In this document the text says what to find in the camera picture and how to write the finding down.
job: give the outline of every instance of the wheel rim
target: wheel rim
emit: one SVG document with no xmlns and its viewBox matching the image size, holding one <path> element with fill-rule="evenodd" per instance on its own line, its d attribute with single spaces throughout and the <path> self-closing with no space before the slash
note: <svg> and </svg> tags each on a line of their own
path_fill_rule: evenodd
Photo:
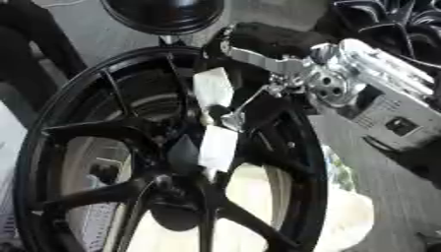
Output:
<svg viewBox="0 0 441 252">
<path fill-rule="evenodd" d="M 163 201 L 159 196 L 172 191 L 185 195 L 184 198 L 172 195 L 172 200 L 185 199 L 183 207 L 198 213 L 201 251 L 212 249 L 213 220 L 217 218 L 237 222 L 260 234 L 268 241 L 271 251 L 312 250 L 325 214 L 326 168 L 312 128 L 296 108 L 284 109 L 271 125 L 256 131 L 255 134 L 263 134 L 265 138 L 250 139 L 253 146 L 262 146 L 262 139 L 268 142 L 273 138 L 269 143 L 274 150 L 279 150 L 276 145 L 288 147 L 288 141 L 296 141 L 299 149 L 293 151 L 300 156 L 299 160 L 281 158 L 275 152 L 268 153 L 262 148 L 253 148 L 252 153 L 244 152 L 235 160 L 237 165 L 244 161 L 269 165 L 276 163 L 298 180 L 296 186 L 291 188 L 289 207 L 280 230 L 229 201 L 219 189 L 226 186 L 234 169 L 228 175 L 221 176 L 218 183 L 212 184 L 200 175 L 199 170 L 183 172 L 169 168 L 169 160 L 164 157 L 154 135 L 166 135 L 168 141 L 162 147 L 172 148 L 181 139 L 179 129 L 189 129 L 181 123 L 180 118 L 187 116 L 186 111 L 192 104 L 176 94 L 181 94 L 185 89 L 184 83 L 189 81 L 187 77 L 191 77 L 191 73 L 184 76 L 184 68 L 190 69 L 197 55 L 198 50 L 192 48 L 150 48 L 127 53 L 81 74 L 46 106 L 24 143 L 16 174 L 16 216 L 21 236 L 30 251 L 85 251 L 72 233 L 65 214 L 75 207 L 104 202 L 125 204 L 131 210 L 132 215 L 124 220 L 126 233 L 117 234 L 117 246 L 111 250 L 125 251 L 141 215 L 151 210 L 153 205 L 169 205 L 168 200 Z M 174 94 L 174 98 L 170 99 L 169 96 L 162 98 L 162 101 L 171 100 L 175 108 L 186 107 L 185 110 L 172 109 L 175 117 L 161 121 L 139 116 L 141 109 L 133 102 L 138 99 L 125 92 L 131 86 L 119 87 L 128 72 L 148 69 L 146 75 L 151 76 L 152 72 L 149 71 L 157 68 L 167 73 L 173 86 L 156 85 L 149 88 L 158 89 L 155 92 L 160 94 L 171 94 L 171 97 Z M 93 105 L 103 98 L 112 100 L 113 106 L 104 106 L 103 103 Z M 93 111 L 85 112 L 87 109 L 93 110 L 91 107 L 100 110 L 101 115 L 105 114 L 107 120 L 89 123 L 96 121 Z M 273 131 L 275 126 L 280 128 L 278 135 Z M 130 150 L 131 179 L 91 191 L 64 195 L 59 167 L 65 161 L 68 143 L 78 137 L 105 138 L 124 143 Z M 258 141 L 260 145 L 254 142 L 256 139 L 261 141 Z M 302 170 L 305 166 L 312 172 Z"/>
</svg>

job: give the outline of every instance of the chrome machine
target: chrome machine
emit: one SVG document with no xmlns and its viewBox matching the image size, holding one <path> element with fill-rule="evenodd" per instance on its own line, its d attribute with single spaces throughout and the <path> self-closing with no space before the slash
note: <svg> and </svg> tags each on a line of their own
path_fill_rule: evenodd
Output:
<svg viewBox="0 0 441 252">
<path fill-rule="evenodd" d="M 433 77 L 353 38 L 313 45 L 304 57 L 277 55 L 271 45 L 279 42 L 269 46 L 252 43 L 253 48 L 243 46 L 244 42 L 236 45 L 236 35 L 243 38 L 247 33 L 258 40 L 266 29 L 269 27 L 261 24 L 231 26 L 223 32 L 220 43 L 223 55 L 271 72 L 268 84 L 253 97 L 261 92 L 278 97 L 305 94 L 318 111 L 355 123 L 364 129 L 365 140 L 374 148 L 441 185 L 435 154 L 438 146 L 441 148 L 441 113 L 432 102 L 438 98 Z M 289 48 L 286 33 L 282 30 L 280 35 L 284 47 Z M 240 125 L 242 109 L 243 105 L 225 116 L 224 124 Z"/>
</svg>

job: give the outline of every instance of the black cover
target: black cover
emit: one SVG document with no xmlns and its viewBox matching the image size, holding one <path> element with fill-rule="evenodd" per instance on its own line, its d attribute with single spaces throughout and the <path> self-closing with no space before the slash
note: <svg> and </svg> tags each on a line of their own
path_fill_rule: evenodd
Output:
<svg viewBox="0 0 441 252">
<path fill-rule="evenodd" d="M 101 0 L 116 21 L 134 30 L 178 35 L 202 30 L 218 19 L 223 0 Z"/>
</svg>

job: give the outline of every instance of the motorcycle wheel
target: motorcycle wheel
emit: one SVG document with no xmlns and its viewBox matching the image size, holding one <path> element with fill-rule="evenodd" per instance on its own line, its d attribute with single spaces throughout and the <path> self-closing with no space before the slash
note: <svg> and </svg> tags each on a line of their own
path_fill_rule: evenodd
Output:
<svg viewBox="0 0 441 252">
<path fill-rule="evenodd" d="M 27 251 L 126 251 L 147 211 L 194 220 L 175 227 L 197 225 L 204 252 L 212 251 L 218 219 L 263 236 L 268 251 L 314 248 L 326 210 L 326 166 L 296 106 L 247 136 L 268 159 L 237 155 L 230 173 L 214 183 L 198 168 L 170 168 L 170 152 L 182 138 L 197 146 L 204 132 L 191 120 L 197 108 L 181 96 L 191 93 L 198 54 L 188 47 L 128 52 L 80 74 L 48 103 L 25 139 L 15 177 L 15 214 Z M 288 159 L 274 159 L 279 153 Z M 275 209 L 271 223 L 224 196 L 229 176 L 245 161 L 264 164 Z M 104 243 L 90 247 L 82 232 L 95 205 L 108 207 L 98 213 L 111 222 L 94 234 L 105 236 Z"/>
</svg>

